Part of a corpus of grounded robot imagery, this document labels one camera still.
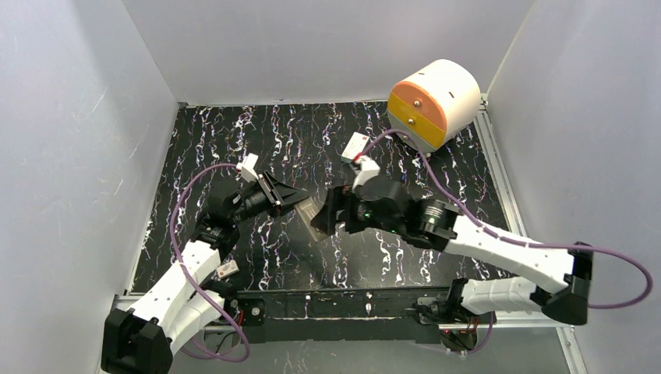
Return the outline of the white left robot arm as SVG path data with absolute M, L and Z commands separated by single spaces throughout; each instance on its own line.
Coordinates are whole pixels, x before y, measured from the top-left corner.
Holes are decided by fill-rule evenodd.
M 198 217 L 182 258 L 126 310 L 104 321 L 101 369 L 106 373 L 167 373 L 174 355 L 208 323 L 228 317 L 224 302 L 235 295 L 211 275 L 235 247 L 239 224 L 262 213 L 281 217 L 310 197 L 268 172 L 244 171 L 242 190 L 213 191 Z

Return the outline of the beige remote control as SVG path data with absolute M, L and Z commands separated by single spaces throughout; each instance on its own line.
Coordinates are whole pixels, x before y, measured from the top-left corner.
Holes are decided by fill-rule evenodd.
M 322 242 L 329 237 L 324 231 L 313 226 L 313 219 L 320 212 L 320 208 L 312 198 L 304 199 L 297 203 L 295 205 L 295 210 L 301 218 L 304 227 L 309 232 L 313 242 Z

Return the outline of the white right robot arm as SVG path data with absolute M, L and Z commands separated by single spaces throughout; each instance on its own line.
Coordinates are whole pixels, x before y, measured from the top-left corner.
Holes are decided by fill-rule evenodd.
M 458 279 L 439 313 L 481 316 L 489 312 L 541 312 L 569 325 L 585 325 L 589 313 L 592 254 L 544 249 L 468 215 L 440 199 L 416 199 L 399 182 L 376 176 L 362 185 L 327 192 L 311 226 L 330 236 L 338 224 L 356 233 L 367 228 L 399 235 L 418 249 L 467 256 L 513 273 L 497 280 Z

